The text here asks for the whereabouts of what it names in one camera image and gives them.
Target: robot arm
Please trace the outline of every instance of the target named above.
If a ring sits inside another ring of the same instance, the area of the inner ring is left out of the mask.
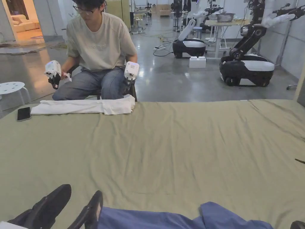
[[[252,8],[253,20],[249,25],[241,28],[243,38],[230,50],[230,56],[236,60],[242,58],[266,34],[267,28],[305,15],[302,9],[304,6],[273,11],[275,0],[245,0],[245,2],[249,2],[248,6]]]
[[[196,25],[195,19],[205,19],[208,16],[209,12],[199,11],[199,3],[200,0],[191,0],[191,11],[188,13],[188,18],[190,18],[190,21],[188,22],[188,25],[184,28],[184,30],[180,33],[178,37],[179,41],[185,40],[191,33],[191,31]]]

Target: man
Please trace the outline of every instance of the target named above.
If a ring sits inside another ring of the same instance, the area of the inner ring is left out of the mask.
[[[62,77],[74,65],[83,67],[72,82],[62,85],[54,100],[81,100],[101,90],[102,99],[120,99],[126,89],[124,63],[137,62],[137,52],[124,22],[102,12],[104,0],[74,0],[79,16],[67,25],[68,59]]]

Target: beige t-shirt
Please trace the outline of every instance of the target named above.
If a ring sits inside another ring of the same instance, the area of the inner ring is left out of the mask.
[[[67,25],[68,56],[80,56],[80,66],[91,71],[123,66],[126,55],[137,53],[124,22],[108,13],[102,16],[97,32],[91,32],[80,16]]]

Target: black phone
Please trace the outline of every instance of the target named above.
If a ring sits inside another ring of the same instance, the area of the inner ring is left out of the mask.
[[[31,118],[31,108],[25,107],[18,109],[17,121],[21,122]]]

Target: person's leg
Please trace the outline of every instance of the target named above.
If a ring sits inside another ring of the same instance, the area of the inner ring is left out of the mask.
[[[126,89],[124,70],[115,67],[108,71],[102,79],[102,99],[121,99]]]
[[[54,100],[82,100],[100,88],[100,81],[88,71],[82,71],[56,90]]]

